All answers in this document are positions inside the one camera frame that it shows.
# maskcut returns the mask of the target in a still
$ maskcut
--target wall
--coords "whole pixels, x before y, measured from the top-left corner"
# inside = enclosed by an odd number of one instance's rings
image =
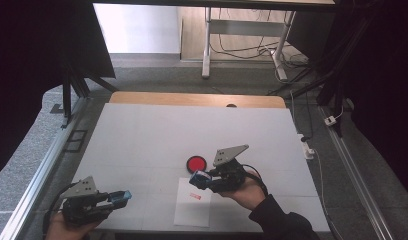
[[[94,4],[109,53],[180,53],[177,7]]]

